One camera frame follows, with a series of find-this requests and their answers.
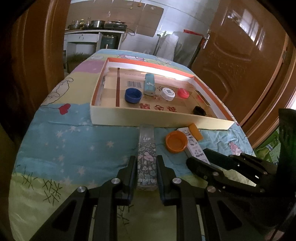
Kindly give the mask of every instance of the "floral lip gloss box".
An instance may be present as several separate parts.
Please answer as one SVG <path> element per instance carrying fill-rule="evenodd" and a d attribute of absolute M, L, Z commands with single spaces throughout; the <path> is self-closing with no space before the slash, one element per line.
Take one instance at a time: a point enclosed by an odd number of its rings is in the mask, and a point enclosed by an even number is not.
<path fill-rule="evenodd" d="M 156 146 L 153 125 L 140 126 L 137 175 L 138 190 L 154 191 L 157 189 Z"/>
<path fill-rule="evenodd" d="M 207 164 L 211 164 L 209 160 L 207 159 L 205 153 L 201 149 L 200 145 L 198 144 L 198 141 L 194 138 L 194 136 L 191 134 L 188 127 L 179 128 L 178 131 L 183 132 L 188 140 L 187 147 L 185 149 L 185 153 L 188 157 L 195 157 Z"/>

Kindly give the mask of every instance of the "barcode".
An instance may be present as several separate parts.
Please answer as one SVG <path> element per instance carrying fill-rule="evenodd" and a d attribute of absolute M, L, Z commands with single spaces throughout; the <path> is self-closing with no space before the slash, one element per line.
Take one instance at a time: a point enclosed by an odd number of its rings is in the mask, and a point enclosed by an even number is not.
<path fill-rule="evenodd" d="M 128 81 L 128 87 L 142 88 L 141 82 Z"/>

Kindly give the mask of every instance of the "wooden door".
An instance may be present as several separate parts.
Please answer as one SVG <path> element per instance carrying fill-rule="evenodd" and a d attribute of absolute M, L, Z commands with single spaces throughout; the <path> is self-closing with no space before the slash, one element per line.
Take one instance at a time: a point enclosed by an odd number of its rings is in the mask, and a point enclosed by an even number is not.
<path fill-rule="evenodd" d="M 221 0 L 209 35 L 191 69 L 242 125 L 271 87 L 288 37 L 256 0 Z"/>
<path fill-rule="evenodd" d="M 46 96 L 64 79 L 64 26 L 71 0 L 36 0 L 12 27 L 14 79 L 33 118 Z"/>

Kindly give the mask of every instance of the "light blue container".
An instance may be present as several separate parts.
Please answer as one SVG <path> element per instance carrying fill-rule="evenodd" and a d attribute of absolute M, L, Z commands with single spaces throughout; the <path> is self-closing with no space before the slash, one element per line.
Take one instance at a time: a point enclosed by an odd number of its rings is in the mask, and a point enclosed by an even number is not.
<path fill-rule="evenodd" d="M 144 82 L 144 94 L 154 96 L 155 95 L 155 81 L 154 74 L 146 74 Z"/>

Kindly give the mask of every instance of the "green appliance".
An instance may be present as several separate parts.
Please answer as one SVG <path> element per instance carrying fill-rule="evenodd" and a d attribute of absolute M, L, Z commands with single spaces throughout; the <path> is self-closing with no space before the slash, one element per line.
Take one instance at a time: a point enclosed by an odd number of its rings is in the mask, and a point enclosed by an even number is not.
<path fill-rule="evenodd" d="M 102 37 L 100 49 L 117 49 L 117 36 L 104 35 Z"/>

